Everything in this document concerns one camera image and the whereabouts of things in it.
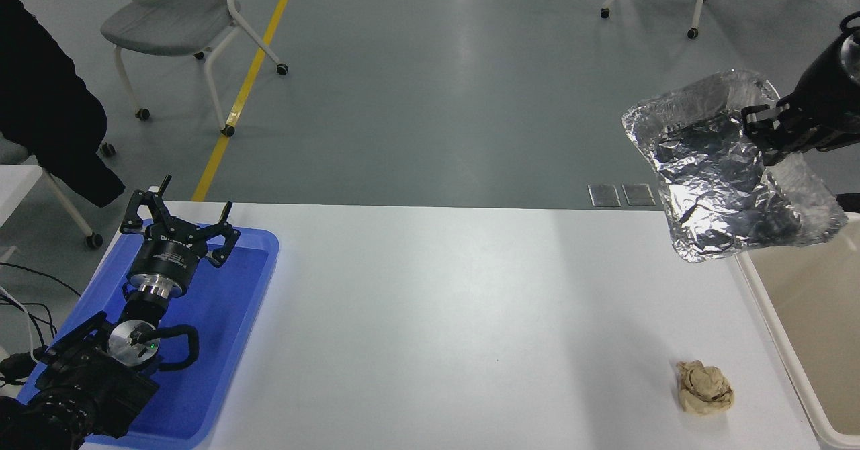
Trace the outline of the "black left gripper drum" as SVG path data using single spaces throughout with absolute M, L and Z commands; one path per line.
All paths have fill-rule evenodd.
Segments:
M 128 283 L 142 287 L 158 278 L 168 279 L 172 291 L 187 291 L 207 252 L 207 242 L 178 229 L 170 232 L 160 224 L 147 226 L 142 235 L 144 242 L 127 273 Z

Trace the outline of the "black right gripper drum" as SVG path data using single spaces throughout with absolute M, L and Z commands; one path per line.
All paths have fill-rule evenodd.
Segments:
M 802 128 L 816 128 L 809 150 L 858 143 L 858 91 L 858 31 L 847 31 L 804 71 L 793 90 Z

